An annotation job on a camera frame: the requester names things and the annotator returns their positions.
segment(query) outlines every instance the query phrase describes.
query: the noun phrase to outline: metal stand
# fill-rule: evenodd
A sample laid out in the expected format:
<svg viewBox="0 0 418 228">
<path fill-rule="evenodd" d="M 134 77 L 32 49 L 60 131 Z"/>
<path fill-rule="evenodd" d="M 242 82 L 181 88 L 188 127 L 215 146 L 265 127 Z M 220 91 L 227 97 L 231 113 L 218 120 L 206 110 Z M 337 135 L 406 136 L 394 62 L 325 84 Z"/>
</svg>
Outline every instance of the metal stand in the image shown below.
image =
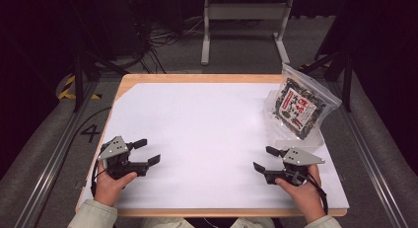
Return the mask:
<svg viewBox="0 0 418 228">
<path fill-rule="evenodd" d="M 282 39 L 292 9 L 292 3 L 293 0 L 287 0 L 287 3 L 271 4 L 210 4 L 209 0 L 205 0 L 205 33 L 201 64 L 209 64 L 209 20 L 280 20 L 280 30 L 278 33 L 274 33 L 273 36 L 282 62 L 289 64 L 290 60 Z"/>
<path fill-rule="evenodd" d="M 108 69 L 119 73 L 120 75 L 128 74 L 129 72 L 122 68 L 108 62 L 94 53 L 88 52 L 84 49 L 80 49 L 79 53 L 75 56 L 74 63 L 74 76 L 76 82 L 76 106 L 74 107 L 74 113 L 78 111 L 84 101 L 84 89 L 83 89 L 83 70 L 87 75 L 89 81 L 99 81 L 101 74 L 98 68 L 95 66 L 95 62 L 99 62 Z"/>
</svg>

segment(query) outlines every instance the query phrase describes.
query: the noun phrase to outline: metal frame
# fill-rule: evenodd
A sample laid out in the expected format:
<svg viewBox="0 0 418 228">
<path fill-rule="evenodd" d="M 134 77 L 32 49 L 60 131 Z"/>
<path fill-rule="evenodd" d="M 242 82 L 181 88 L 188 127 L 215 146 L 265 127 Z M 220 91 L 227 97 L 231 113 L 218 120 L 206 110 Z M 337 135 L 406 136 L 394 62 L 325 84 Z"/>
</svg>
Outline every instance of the metal frame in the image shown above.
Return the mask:
<svg viewBox="0 0 418 228">
<path fill-rule="evenodd" d="M 328 82 L 328 86 L 332 94 L 339 98 L 342 97 L 341 91 L 337 83 Z M 342 116 L 344 117 L 344 120 L 346 121 L 347 125 L 350 128 L 350 131 L 354 136 L 354 139 L 357 143 L 357 152 L 359 153 L 359 156 L 363 164 L 365 165 L 367 172 L 369 173 L 369 177 L 376 189 L 379 198 L 381 199 L 384 210 L 387 213 L 392 227 L 408 228 L 409 226 L 403 218 L 402 212 L 400 211 L 396 201 L 394 200 L 394 197 L 391 194 L 390 189 L 387 185 L 386 179 L 384 178 L 381 170 L 379 169 L 379 166 L 376 163 L 375 158 L 373 157 L 369 149 L 369 146 L 366 143 L 366 140 L 361 134 L 356 120 L 343 108 L 340 108 L 339 111 L 341 112 Z"/>
<path fill-rule="evenodd" d="M 97 85 L 97 82 L 89 83 L 85 92 L 85 99 L 88 99 L 88 96 L 92 96 L 92 94 L 94 94 Z M 25 208 L 15 224 L 16 228 L 31 227 L 31 225 L 33 225 L 34 222 L 36 222 L 36 220 L 41 216 L 40 213 L 42 211 L 42 207 L 46 203 L 48 195 L 59 176 L 60 168 L 64 164 L 65 155 L 69 149 L 68 145 L 70 144 L 71 137 L 77 130 L 77 125 L 83 115 L 83 111 L 86 108 L 87 103 L 88 101 L 84 101 L 80 106 L 80 110 L 71 115 L 58 144 L 56 145 L 45 169 L 37 181 L 31 197 L 28 199 Z"/>
<path fill-rule="evenodd" d="M 279 20 L 280 30 L 273 33 L 274 41 L 279 50 L 282 62 L 289 64 L 289 56 L 283 44 L 283 35 L 292 9 L 293 0 L 286 3 L 270 4 L 210 4 L 205 0 L 204 7 L 204 38 L 202 46 L 201 64 L 209 64 L 210 31 L 209 20 Z"/>
</svg>

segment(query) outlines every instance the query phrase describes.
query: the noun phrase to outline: metal leg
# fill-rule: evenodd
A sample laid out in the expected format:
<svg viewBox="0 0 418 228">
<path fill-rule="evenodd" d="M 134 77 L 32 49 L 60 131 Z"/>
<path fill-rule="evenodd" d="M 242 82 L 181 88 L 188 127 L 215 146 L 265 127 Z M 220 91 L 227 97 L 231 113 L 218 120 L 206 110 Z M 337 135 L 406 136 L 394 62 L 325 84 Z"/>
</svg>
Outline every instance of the metal leg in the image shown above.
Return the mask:
<svg viewBox="0 0 418 228">
<path fill-rule="evenodd" d="M 80 49 L 79 53 L 74 59 L 74 75 L 76 82 L 76 106 L 74 107 L 74 113 L 78 111 L 84 101 L 83 72 L 86 73 L 89 81 L 99 81 L 100 79 L 100 73 L 97 71 L 92 59 L 113 70 L 114 72 L 119 73 L 122 76 L 129 73 L 114 65 L 113 63 L 102 59 L 94 53 Z"/>
<path fill-rule="evenodd" d="M 209 0 L 205 0 L 205 9 L 204 9 L 204 24 L 205 24 L 205 36 L 203 38 L 203 47 L 202 47 L 202 65 L 209 64 L 209 47 L 210 47 L 210 33 L 209 33 Z"/>
<path fill-rule="evenodd" d="M 332 59 L 329 68 L 325 71 L 324 77 L 326 81 L 334 82 L 338 79 L 342 71 L 347 66 L 347 56 L 347 52 L 339 52 L 338 54 L 336 54 L 336 56 Z"/>
<path fill-rule="evenodd" d="M 325 63 L 327 63 L 327 62 L 329 62 L 329 61 L 332 61 L 332 60 L 333 60 L 333 59 L 335 59 L 335 58 L 336 58 L 339 54 L 340 54 L 339 52 L 336 52 L 336 53 L 332 53 L 332 54 L 330 54 L 330 55 L 327 55 L 326 57 L 324 57 L 324 58 L 322 58 L 322 59 L 318 60 L 317 62 L 315 62 L 315 63 L 313 63 L 313 64 L 309 65 L 308 67 L 305 67 L 305 68 L 303 68 L 303 69 L 301 69 L 301 70 L 299 70 L 299 71 L 300 71 L 300 72 L 303 72 L 303 73 L 305 73 L 305 74 L 308 74 L 308 73 L 310 73 L 310 72 L 312 72 L 312 71 L 316 70 L 318 67 L 322 66 L 323 64 L 325 64 Z"/>
<path fill-rule="evenodd" d="M 289 56 L 286 52 L 285 45 L 283 44 L 283 35 L 285 34 L 287 22 L 289 20 L 290 11 L 292 9 L 293 0 L 287 0 L 286 9 L 283 12 L 283 16 L 281 19 L 280 30 L 279 33 L 274 33 L 274 40 L 276 42 L 277 49 L 279 50 L 280 58 L 282 59 L 283 63 L 289 64 Z"/>
</svg>

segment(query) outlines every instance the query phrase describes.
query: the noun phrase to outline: wrist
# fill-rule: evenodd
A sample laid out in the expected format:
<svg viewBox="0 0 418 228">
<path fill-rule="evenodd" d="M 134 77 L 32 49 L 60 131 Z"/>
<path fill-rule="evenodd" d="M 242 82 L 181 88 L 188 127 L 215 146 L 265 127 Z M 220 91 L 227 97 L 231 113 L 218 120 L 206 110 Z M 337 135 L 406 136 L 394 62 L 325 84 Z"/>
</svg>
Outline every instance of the wrist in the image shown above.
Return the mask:
<svg viewBox="0 0 418 228">
<path fill-rule="evenodd" d="M 310 224 L 319 218 L 325 216 L 325 212 L 323 211 L 322 207 L 320 209 L 312 209 L 309 212 L 305 213 L 305 220 L 307 221 L 307 224 Z"/>
<path fill-rule="evenodd" d="M 96 196 L 94 198 L 94 201 L 96 201 L 100 204 L 106 205 L 106 206 L 110 206 L 110 207 L 114 206 L 114 202 L 111 202 L 110 200 L 105 199 L 104 197 Z"/>
</svg>

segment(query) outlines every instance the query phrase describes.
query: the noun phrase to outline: dark background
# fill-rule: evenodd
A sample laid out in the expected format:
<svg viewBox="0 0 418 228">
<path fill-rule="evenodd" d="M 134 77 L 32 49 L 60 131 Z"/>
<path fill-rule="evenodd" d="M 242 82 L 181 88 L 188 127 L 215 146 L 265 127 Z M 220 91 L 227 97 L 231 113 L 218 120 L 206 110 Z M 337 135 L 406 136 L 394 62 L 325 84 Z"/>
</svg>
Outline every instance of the dark background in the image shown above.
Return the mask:
<svg viewBox="0 0 418 228">
<path fill-rule="evenodd" d="M 340 14 L 320 50 L 328 54 L 356 32 L 353 20 L 367 17 L 372 1 L 343 5 L 344 0 L 295 0 L 291 15 Z M 366 19 L 368 25 L 354 48 L 354 70 L 405 160 L 418 173 L 417 11 L 413 0 L 379 2 L 383 8 Z M 140 56 L 146 42 L 136 32 L 146 35 L 149 22 L 158 20 L 180 32 L 183 20 L 203 12 L 203 0 L 138 4 L 142 12 L 135 14 L 126 0 L 0 0 L 1 177 L 58 104 L 56 87 L 72 70 L 80 46 L 107 60 Z M 117 12 L 111 15 L 108 10 Z M 132 28 L 133 16 L 139 29 Z"/>
</svg>

